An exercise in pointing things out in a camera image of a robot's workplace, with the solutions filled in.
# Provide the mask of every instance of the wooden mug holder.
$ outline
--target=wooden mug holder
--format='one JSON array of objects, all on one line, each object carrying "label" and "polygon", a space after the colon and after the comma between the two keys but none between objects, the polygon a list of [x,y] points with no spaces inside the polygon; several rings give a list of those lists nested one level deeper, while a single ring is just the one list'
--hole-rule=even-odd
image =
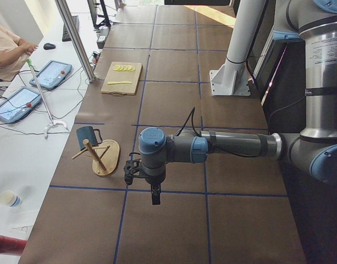
[{"label": "wooden mug holder", "polygon": [[114,171],[118,163],[120,150],[116,141],[104,140],[98,147],[93,147],[88,139],[84,139],[82,143],[84,144],[85,149],[75,154],[71,159],[74,160],[88,151],[90,155],[84,156],[93,159],[92,170],[96,175],[99,177],[106,177]]}]

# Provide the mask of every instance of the white desk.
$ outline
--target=white desk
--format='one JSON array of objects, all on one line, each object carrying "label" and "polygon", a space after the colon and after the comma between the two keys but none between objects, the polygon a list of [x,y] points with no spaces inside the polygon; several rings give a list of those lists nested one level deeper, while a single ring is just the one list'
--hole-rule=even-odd
[{"label": "white desk", "polygon": [[[76,15],[80,19],[80,37],[87,55],[90,56],[93,51],[99,51],[90,15]],[[32,54],[31,60],[37,70],[40,70],[51,59],[72,64],[73,69],[70,75],[81,67],[72,42],[62,42],[62,28],[63,21],[59,17],[40,42],[38,50]],[[56,49],[45,51],[42,47],[46,42],[55,44]],[[22,68],[22,70],[28,69],[27,65]],[[79,87],[79,92],[84,95],[88,82],[85,73],[81,71],[82,69],[52,92],[44,93],[48,107],[56,117],[62,117],[82,100],[77,88]],[[30,87],[28,82],[32,78],[31,73],[20,75]],[[23,83],[16,76],[4,96],[8,97],[21,86]],[[79,106],[62,118],[69,130],[73,126]],[[45,111],[45,106],[41,104],[36,109]],[[25,133],[43,133],[48,123],[46,112],[32,111],[19,123],[4,127]],[[57,126],[51,128],[49,132],[67,131],[64,127]],[[0,235],[28,239],[67,138],[68,134],[49,134],[48,139],[45,140],[43,135],[22,135],[0,128],[0,193],[4,190],[13,190],[22,199],[22,204],[15,208],[0,205]],[[0,263],[12,264],[18,261],[17,256],[0,255]]]}]

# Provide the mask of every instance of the computer mouse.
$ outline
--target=computer mouse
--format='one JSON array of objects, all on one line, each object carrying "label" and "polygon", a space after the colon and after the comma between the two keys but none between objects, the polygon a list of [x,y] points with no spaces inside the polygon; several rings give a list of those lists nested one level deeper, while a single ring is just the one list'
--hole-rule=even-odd
[{"label": "computer mouse", "polygon": [[52,50],[52,49],[54,49],[54,48],[56,48],[56,45],[55,44],[52,44],[52,43],[45,43],[44,45],[43,45],[43,49],[44,50]]}]

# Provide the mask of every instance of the black keyboard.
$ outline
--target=black keyboard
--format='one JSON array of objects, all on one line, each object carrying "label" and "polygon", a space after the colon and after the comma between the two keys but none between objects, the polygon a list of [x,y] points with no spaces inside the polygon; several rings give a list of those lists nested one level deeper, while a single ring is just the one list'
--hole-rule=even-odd
[{"label": "black keyboard", "polygon": [[[71,18],[73,19],[74,25],[76,27],[77,30],[79,30],[79,18],[77,15],[72,15]],[[69,32],[67,30],[67,28],[65,27],[65,25],[63,25],[63,34],[62,34],[62,41],[71,41],[70,36],[69,36]]]}]

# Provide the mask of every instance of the tablet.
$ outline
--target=tablet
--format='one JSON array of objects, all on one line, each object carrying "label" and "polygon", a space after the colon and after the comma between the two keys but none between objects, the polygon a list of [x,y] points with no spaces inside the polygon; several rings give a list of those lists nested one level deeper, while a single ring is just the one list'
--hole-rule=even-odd
[{"label": "tablet", "polygon": [[15,123],[26,117],[40,102],[41,96],[38,92],[22,87],[0,104],[0,120],[4,123]]},{"label": "tablet", "polygon": [[[71,69],[71,64],[51,60],[36,74],[36,77],[41,87],[53,90],[70,73]],[[31,79],[29,84],[36,86],[34,79]]]}]

